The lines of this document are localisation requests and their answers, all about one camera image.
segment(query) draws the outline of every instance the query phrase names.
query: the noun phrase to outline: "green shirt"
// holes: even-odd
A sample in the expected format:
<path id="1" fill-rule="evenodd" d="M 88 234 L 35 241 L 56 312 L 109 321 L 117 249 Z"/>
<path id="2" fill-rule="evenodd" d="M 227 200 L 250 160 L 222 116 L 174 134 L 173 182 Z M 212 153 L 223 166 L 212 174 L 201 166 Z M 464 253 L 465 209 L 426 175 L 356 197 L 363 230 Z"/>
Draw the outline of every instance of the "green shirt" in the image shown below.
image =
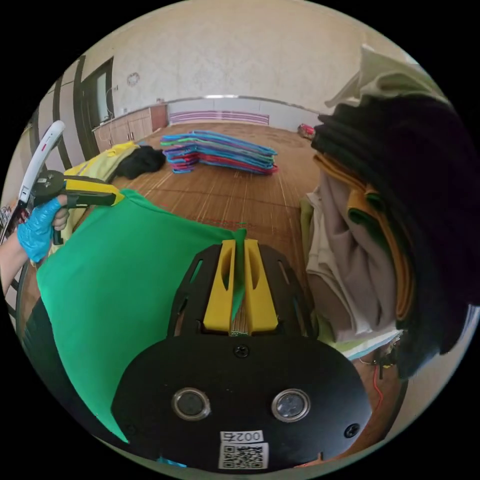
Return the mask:
<path id="1" fill-rule="evenodd" d="M 97 207 L 37 273 L 59 356 L 80 398 L 126 442 L 111 413 L 122 374 L 163 340 L 172 301 L 195 255 L 235 239 L 232 318 L 245 291 L 243 242 L 235 232 L 173 215 L 133 190 Z"/>

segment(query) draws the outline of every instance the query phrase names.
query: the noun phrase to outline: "wooden cabinet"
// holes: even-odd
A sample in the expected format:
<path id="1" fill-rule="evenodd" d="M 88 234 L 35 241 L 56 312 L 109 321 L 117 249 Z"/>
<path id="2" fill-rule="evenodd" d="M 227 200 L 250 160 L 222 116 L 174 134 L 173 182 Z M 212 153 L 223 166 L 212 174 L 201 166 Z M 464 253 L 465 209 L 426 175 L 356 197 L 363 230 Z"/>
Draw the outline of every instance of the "wooden cabinet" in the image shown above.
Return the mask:
<path id="1" fill-rule="evenodd" d="M 114 118 L 93 133 L 98 149 L 103 152 L 115 144 L 139 142 L 167 124 L 167 106 L 155 105 Z"/>

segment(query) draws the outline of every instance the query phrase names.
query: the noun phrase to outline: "label sticker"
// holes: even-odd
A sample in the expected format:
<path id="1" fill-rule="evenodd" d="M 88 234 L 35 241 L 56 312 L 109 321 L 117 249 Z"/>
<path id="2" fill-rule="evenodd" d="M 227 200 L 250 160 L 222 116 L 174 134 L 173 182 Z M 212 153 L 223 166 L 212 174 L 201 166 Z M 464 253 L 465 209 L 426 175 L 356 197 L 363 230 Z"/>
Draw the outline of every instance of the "label sticker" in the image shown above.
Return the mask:
<path id="1" fill-rule="evenodd" d="M 264 441 L 262 430 L 221 431 L 220 441 L 225 444 L 254 444 Z"/>
<path id="2" fill-rule="evenodd" d="M 269 466 L 268 443 L 220 444 L 218 468 L 222 470 L 262 470 Z"/>

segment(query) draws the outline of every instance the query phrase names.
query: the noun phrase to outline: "red wire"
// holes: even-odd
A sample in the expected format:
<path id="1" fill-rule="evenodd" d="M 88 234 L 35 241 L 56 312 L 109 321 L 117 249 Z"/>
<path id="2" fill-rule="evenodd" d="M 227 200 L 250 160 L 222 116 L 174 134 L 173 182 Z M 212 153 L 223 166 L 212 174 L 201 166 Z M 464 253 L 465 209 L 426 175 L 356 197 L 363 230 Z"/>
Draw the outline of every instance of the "red wire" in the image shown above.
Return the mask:
<path id="1" fill-rule="evenodd" d="M 375 410 L 373 411 L 373 413 L 375 413 L 379 409 L 380 405 L 384 401 L 384 394 L 382 393 L 382 391 L 377 386 L 377 373 L 378 372 L 379 372 L 379 366 L 375 365 L 375 371 L 373 372 L 373 388 L 378 393 L 378 403 L 376 404 L 376 407 L 375 407 Z"/>

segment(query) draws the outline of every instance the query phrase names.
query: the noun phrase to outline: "stack of hangers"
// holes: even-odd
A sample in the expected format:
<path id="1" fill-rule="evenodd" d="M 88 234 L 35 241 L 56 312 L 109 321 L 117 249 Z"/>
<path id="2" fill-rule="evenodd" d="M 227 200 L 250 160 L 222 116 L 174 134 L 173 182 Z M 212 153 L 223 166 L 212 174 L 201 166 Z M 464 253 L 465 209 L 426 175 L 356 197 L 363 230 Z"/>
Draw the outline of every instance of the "stack of hangers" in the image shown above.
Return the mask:
<path id="1" fill-rule="evenodd" d="M 315 313 L 337 344 L 402 331 L 409 378 L 479 316 L 479 155 L 422 69 L 370 49 L 326 104 L 301 203 Z"/>
<path id="2" fill-rule="evenodd" d="M 165 135 L 161 146 L 176 174 L 191 172 L 196 163 L 260 175 L 271 175 L 278 170 L 275 150 L 213 131 Z"/>

